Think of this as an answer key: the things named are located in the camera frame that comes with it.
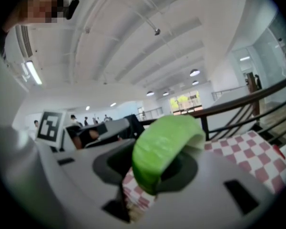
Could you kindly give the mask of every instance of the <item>checkered food liner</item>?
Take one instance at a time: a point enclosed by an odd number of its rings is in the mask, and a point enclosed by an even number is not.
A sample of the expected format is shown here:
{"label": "checkered food liner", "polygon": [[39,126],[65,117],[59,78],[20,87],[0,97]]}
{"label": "checkered food liner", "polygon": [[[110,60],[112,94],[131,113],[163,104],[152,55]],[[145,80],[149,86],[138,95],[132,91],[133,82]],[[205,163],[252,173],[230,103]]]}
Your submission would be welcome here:
{"label": "checkered food liner", "polygon": [[286,161],[254,131],[206,142],[204,149],[239,165],[274,194],[286,186]]}
{"label": "checkered food liner", "polygon": [[[274,194],[286,186],[286,161],[254,131],[206,142],[204,149],[239,165]],[[131,222],[138,221],[156,201],[156,196],[147,194],[139,187],[132,168],[123,180],[123,192]]]}

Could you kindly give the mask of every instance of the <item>fluorescent light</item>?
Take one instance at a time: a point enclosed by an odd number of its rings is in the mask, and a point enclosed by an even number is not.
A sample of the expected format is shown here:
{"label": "fluorescent light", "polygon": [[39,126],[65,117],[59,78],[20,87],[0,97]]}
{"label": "fluorescent light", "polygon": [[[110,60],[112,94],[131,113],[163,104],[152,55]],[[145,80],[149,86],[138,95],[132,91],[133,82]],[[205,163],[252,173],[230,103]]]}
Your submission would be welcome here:
{"label": "fluorescent light", "polygon": [[23,80],[24,80],[25,82],[28,82],[27,78],[25,78],[24,75],[22,75],[22,77],[23,77]]}
{"label": "fluorescent light", "polygon": [[242,58],[242,59],[240,59],[240,61],[245,61],[247,59],[250,59],[250,57],[248,56],[248,57]]}
{"label": "fluorescent light", "polygon": [[154,95],[154,92],[152,92],[152,91],[149,91],[147,94],[146,94],[146,96],[152,96],[152,95]]}
{"label": "fluorescent light", "polygon": [[25,64],[22,63],[21,66],[22,66],[22,69],[23,69],[24,74],[25,74],[25,75],[29,75],[29,72],[28,72],[27,68],[25,68]]}
{"label": "fluorescent light", "polygon": [[198,111],[198,110],[203,110],[204,108],[202,108],[202,107],[198,107],[198,108],[195,108],[194,110],[195,111]]}
{"label": "fluorescent light", "polygon": [[31,75],[33,76],[35,82],[37,83],[37,85],[42,85],[42,82],[41,82],[41,79],[39,78],[36,70],[35,70],[35,67],[34,67],[34,64],[32,61],[28,61],[26,62],[26,65],[31,73]]}
{"label": "fluorescent light", "polygon": [[200,73],[199,70],[194,69],[194,70],[191,70],[190,76],[196,76],[196,75],[198,75],[199,73]]}

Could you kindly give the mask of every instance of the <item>green lime slice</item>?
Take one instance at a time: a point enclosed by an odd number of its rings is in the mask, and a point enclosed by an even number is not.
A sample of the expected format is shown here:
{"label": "green lime slice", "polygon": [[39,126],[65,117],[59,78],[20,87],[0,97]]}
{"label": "green lime slice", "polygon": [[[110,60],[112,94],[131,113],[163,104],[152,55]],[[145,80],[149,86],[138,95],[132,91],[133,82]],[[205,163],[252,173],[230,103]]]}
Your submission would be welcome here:
{"label": "green lime slice", "polygon": [[184,146],[191,141],[202,148],[205,133],[190,115],[164,116],[146,129],[133,149],[133,174],[139,186],[155,195],[160,177]]}

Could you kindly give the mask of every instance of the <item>white ceiling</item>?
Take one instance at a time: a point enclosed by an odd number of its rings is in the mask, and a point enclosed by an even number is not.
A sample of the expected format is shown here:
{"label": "white ceiling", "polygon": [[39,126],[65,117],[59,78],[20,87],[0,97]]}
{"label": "white ceiling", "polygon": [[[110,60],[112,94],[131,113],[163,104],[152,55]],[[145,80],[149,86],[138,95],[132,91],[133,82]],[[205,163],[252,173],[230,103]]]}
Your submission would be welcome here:
{"label": "white ceiling", "polygon": [[29,27],[42,87],[100,81],[156,91],[182,82],[204,62],[199,8],[199,0],[80,0],[71,21]]}
{"label": "white ceiling", "polygon": [[[191,86],[193,80],[205,83],[231,48],[245,3],[80,0],[70,21],[28,27],[43,82],[31,93],[106,82],[142,94]],[[155,28],[160,35],[154,35]],[[189,77],[192,69],[201,74]]]}

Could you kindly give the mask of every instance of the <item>wooden handrail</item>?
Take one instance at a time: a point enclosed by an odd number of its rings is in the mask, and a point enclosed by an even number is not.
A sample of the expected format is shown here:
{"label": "wooden handrail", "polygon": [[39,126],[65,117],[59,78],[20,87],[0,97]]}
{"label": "wooden handrail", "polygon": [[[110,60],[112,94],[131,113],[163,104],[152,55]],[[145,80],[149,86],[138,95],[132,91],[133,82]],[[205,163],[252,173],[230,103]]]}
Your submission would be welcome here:
{"label": "wooden handrail", "polygon": [[[210,116],[210,115],[216,115],[222,112],[226,112],[226,111],[230,111],[233,109],[237,109],[240,108],[244,105],[247,104],[252,104],[256,101],[259,101],[265,97],[268,97],[278,91],[280,91],[281,89],[286,87],[286,79],[278,82],[277,84],[270,86],[266,89],[263,90],[259,90],[257,92],[254,92],[250,95],[232,100],[230,102],[227,103],[223,103],[223,104],[219,104],[217,106],[214,107],[210,107],[204,110],[200,110],[200,111],[196,111],[193,113],[190,113],[189,115],[195,117],[195,118],[202,118],[202,117],[206,117],[206,116]],[[142,121],[141,124],[142,125],[150,125],[152,122],[154,122],[155,120],[147,120],[147,121]]]}

